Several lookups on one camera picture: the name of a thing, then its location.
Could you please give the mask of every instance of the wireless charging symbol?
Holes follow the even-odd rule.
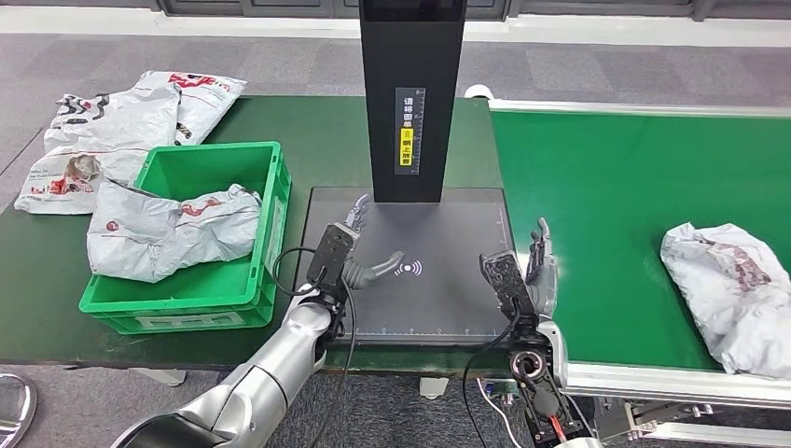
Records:
[[[411,273],[415,276],[418,276],[422,272],[423,272],[423,265],[418,259],[416,259],[410,264],[401,263],[401,265],[398,266],[398,269],[395,270],[395,275],[401,275],[402,273]]]

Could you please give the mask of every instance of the plastic crate label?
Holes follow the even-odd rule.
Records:
[[[144,329],[218,327],[244,323],[244,319],[234,312],[213,313],[209,315],[137,316],[135,319],[140,322],[140,326]]]
[[[272,228],[270,233],[270,243],[267,247],[267,261],[266,266],[267,269],[270,270],[272,276],[275,275],[275,271],[273,269],[274,259],[280,255],[280,243],[283,240],[283,224],[284,224],[284,217],[283,217],[283,210],[285,206],[282,202],[278,201],[277,199],[274,200],[274,211],[272,213]]]

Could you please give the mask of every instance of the black cable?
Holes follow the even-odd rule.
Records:
[[[475,427],[475,432],[478,434],[478,438],[480,439],[480,442],[483,444],[483,448],[486,448],[486,441],[483,439],[483,436],[480,434],[480,429],[478,428],[478,422],[475,421],[475,415],[472,414],[472,410],[470,410],[469,407],[469,401],[467,400],[467,375],[469,374],[470,367],[472,367],[472,363],[475,360],[475,358],[486,353],[492,347],[498,345],[501,341],[503,341],[503,339],[505,339],[508,333],[510,333],[511,330],[514,329],[514,326],[517,325],[518,320],[519,320],[519,314],[515,314],[514,318],[508,324],[506,329],[504,329],[503,332],[500,333],[499,336],[494,338],[494,340],[491,341],[490,343],[487,343],[486,345],[481,347],[481,349],[478,350],[478,352],[476,352],[472,357],[470,357],[470,359],[467,361],[467,365],[465,366],[465,372],[464,374],[462,374],[462,396],[465,399],[465,407],[467,408],[467,413],[470,416],[470,420],[472,420],[472,426]]]
[[[301,290],[301,291],[295,291],[293,289],[286,288],[283,285],[281,285],[280,280],[277,279],[277,275],[279,273],[279,270],[277,268],[280,266],[280,261],[283,259],[283,257],[285,257],[286,255],[288,255],[288,254],[290,254],[292,252],[310,252],[312,254],[315,254],[316,253],[316,249],[314,249],[312,247],[306,247],[304,245],[298,245],[296,247],[291,247],[290,249],[286,249],[283,252],[281,252],[280,255],[278,255],[277,258],[274,259],[274,262],[272,263],[272,270],[274,271],[274,273],[272,275],[272,279],[274,280],[274,284],[286,296],[294,297],[294,296],[303,296],[303,295],[310,294],[310,293],[314,292],[316,289],[318,289],[319,284],[322,282],[322,280],[324,280],[324,276],[326,275],[326,269],[325,269],[324,266],[322,266],[322,270],[319,273],[319,278],[317,278],[315,282],[310,283],[310,285],[311,285],[310,289]]]
[[[354,309],[354,298],[352,297],[352,290],[349,289],[349,285],[346,284],[346,280],[341,279],[341,281],[343,282],[343,287],[346,288],[346,292],[349,295],[348,302],[352,314],[352,344],[349,346],[349,354],[346,356],[346,365],[343,366],[343,373],[340,375],[338,390],[335,392],[335,401],[339,405],[343,403],[343,385],[346,382],[346,375],[347,373],[349,373],[349,367],[352,365],[352,354],[354,353],[354,345],[357,342],[357,310]],[[326,425],[327,423],[329,423],[329,419],[332,415],[333,414],[330,412],[326,413],[324,422],[322,422],[322,425],[319,427],[319,432],[313,438],[310,448],[314,448],[316,446],[316,443],[319,442],[322,435],[324,434]]]

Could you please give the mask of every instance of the white plastic bag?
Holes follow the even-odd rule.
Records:
[[[153,147],[173,144],[179,90],[131,89],[86,100],[65,95],[44,133],[37,161],[14,202],[17,210],[91,213],[103,176],[131,183]]]
[[[256,240],[258,193],[228,191],[182,203],[103,182],[88,228],[93,273],[156,283],[205,261],[249,254]]]
[[[145,72],[134,87],[156,89],[170,83],[182,92],[175,143],[198,145],[239,98],[247,81],[192,73]]]
[[[771,249],[726,224],[667,232],[662,262],[728,373],[791,379],[791,281]]]

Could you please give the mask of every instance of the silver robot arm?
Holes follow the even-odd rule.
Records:
[[[263,447],[308,378],[323,365],[316,345],[331,314],[297,296],[271,338],[221,384],[186,406],[128,429],[117,448]]]

